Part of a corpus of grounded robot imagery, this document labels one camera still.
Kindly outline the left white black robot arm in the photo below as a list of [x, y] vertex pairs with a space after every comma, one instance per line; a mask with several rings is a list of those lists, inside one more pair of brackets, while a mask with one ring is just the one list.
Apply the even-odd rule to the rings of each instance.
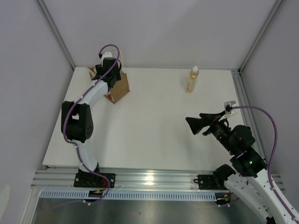
[[64, 101], [61, 108], [61, 132], [64, 140], [74, 146], [79, 171], [86, 173], [84, 181], [90, 187], [98, 186], [102, 177], [96, 173], [98, 162], [90, 142], [94, 130], [92, 109], [121, 80], [119, 60], [112, 56], [102, 59], [95, 69], [87, 90], [75, 101]]

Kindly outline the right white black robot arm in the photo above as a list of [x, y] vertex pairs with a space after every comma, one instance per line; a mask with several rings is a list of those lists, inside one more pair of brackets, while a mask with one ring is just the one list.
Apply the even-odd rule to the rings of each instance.
[[243, 201], [264, 224], [297, 224], [299, 213], [288, 202], [270, 173], [270, 166], [252, 147], [255, 138], [244, 125], [229, 127], [226, 113], [187, 117], [194, 135], [213, 135], [232, 156], [231, 165], [224, 164], [213, 172], [213, 184], [226, 188]]

